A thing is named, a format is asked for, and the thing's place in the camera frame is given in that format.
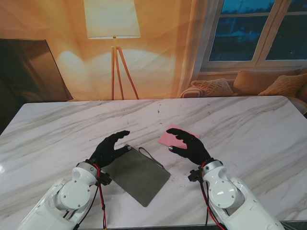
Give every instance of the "red wire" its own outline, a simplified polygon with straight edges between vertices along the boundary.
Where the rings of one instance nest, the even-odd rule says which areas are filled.
[[[201,165],[201,168],[203,169],[203,167],[205,166],[207,162],[205,161],[202,165]]]
[[[205,200],[205,202],[206,202],[206,204],[207,204],[208,201],[207,201],[206,195],[205,195],[204,193],[202,193],[202,196],[203,196],[203,198],[204,198],[204,200]],[[207,209],[208,209],[208,212],[209,212],[211,218],[212,218],[213,221],[216,223],[216,225],[219,226],[220,229],[225,230],[225,229],[219,224],[219,222],[217,222],[217,220],[214,218],[214,216],[212,215],[212,212],[211,212],[211,209],[209,208],[209,206],[207,206]]]
[[[96,164],[93,164],[93,166],[96,167],[96,169],[97,169],[97,176],[98,176],[98,178],[100,178],[100,168]],[[105,202],[104,202],[104,197],[102,196],[101,184],[99,184],[99,193],[100,193],[101,205],[102,205],[102,207],[104,207],[105,206]],[[105,209],[104,209],[103,225],[104,225],[104,228],[106,229],[106,210]]]

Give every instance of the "lamp leg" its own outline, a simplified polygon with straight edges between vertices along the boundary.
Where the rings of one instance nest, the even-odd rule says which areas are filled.
[[[121,85],[120,72],[119,72],[119,64],[118,64],[117,49],[114,50],[114,54],[115,54],[114,56],[115,56],[115,62],[116,62],[116,69],[117,69],[117,76],[118,76],[118,82],[119,82],[119,88],[120,88],[121,99],[124,100],[123,87],[122,87],[122,85]]]
[[[112,53],[112,100],[114,100],[114,46],[111,47]]]
[[[133,88],[133,91],[134,91],[134,94],[136,96],[136,99],[139,99],[138,93],[136,92],[136,89],[135,89],[135,86],[133,84],[132,78],[131,78],[130,73],[128,71],[128,67],[127,67],[127,64],[126,64],[126,61],[125,61],[125,58],[124,58],[124,55],[123,55],[123,51],[121,50],[120,46],[118,46],[117,49],[119,51],[121,61],[122,61],[123,65],[124,65],[126,74],[127,74],[128,78],[129,78],[129,81],[130,81],[130,84],[131,84],[131,86]]]

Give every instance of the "pink cloth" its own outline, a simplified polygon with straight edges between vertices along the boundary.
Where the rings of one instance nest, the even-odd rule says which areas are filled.
[[[184,130],[183,128],[180,128],[179,126],[175,126],[174,124],[171,124],[171,125],[167,128],[167,130],[170,129],[170,128],[177,128],[177,129],[181,129],[181,130],[183,130],[183,131],[186,131],[186,130]],[[191,133],[191,132],[188,132],[188,133],[190,133],[190,134],[196,136],[197,138],[200,137],[199,135],[197,135],[197,134],[195,134],[195,133]],[[167,133],[167,132],[165,132],[165,133],[160,137],[160,139],[158,140],[158,142],[159,142],[160,144],[166,145],[166,146],[168,146],[168,147],[169,147],[169,146],[176,146],[176,147],[178,147],[178,148],[187,149],[187,145],[186,145],[185,143],[183,143],[182,140],[176,139],[176,136],[175,136],[175,135],[169,134],[169,133]]]

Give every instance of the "dark gray pad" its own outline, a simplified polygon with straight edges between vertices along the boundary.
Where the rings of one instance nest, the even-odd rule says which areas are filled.
[[[131,149],[102,168],[121,188],[147,207],[170,177],[170,173],[136,149]]]

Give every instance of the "window pane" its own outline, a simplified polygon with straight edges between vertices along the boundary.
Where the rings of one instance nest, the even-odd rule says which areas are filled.
[[[307,11],[307,0],[292,0],[288,12]]]
[[[275,0],[224,0],[221,14],[271,12]]]
[[[307,15],[285,16],[267,60],[307,59]]]
[[[267,18],[220,18],[209,61],[252,60]]]

